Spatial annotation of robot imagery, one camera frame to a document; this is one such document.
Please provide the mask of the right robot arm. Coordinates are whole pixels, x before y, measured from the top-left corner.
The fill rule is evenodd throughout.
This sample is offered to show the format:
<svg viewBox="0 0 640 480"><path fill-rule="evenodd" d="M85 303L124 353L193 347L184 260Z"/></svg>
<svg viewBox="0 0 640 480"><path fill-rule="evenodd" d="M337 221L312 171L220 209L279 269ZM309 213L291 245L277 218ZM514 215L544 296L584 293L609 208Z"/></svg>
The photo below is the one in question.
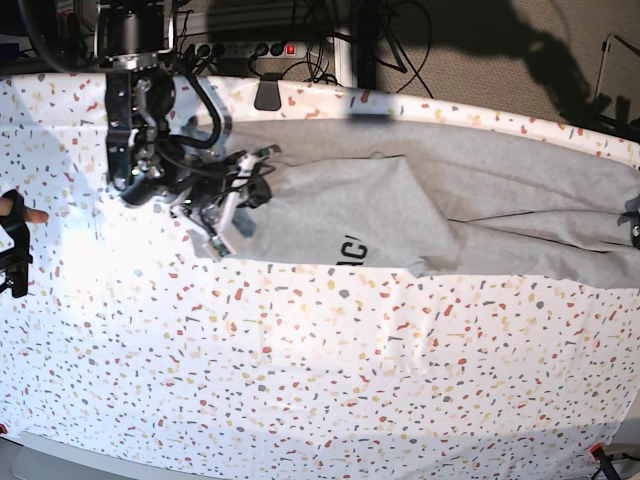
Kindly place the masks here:
<svg viewBox="0 0 640 480"><path fill-rule="evenodd" d="M270 201L265 177L275 169L269 161L279 147L225 153L231 117L176 52L174 2L100 1L97 13L94 47L106 70L111 186L129 208L166 203L194 232L195 249L212 260L238 255L253 229L240 211ZM172 133L179 78L209 114L210 133Z"/></svg>

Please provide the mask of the person hand left edge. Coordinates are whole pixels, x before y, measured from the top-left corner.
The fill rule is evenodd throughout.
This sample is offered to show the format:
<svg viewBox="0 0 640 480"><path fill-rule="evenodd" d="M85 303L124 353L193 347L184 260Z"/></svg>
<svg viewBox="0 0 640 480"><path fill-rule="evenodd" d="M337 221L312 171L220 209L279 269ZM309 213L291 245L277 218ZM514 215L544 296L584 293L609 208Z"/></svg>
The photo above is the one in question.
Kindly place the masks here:
<svg viewBox="0 0 640 480"><path fill-rule="evenodd" d="M0 214L2 226L4 226L7 222L7 218L10 218L14 213L14 203L15 201L13 199L10 199L6 196L1 196ZM44 224L49 220L48 213L41 210L23 206L21 208L21 212L23 221L26 223Z"/></svg>

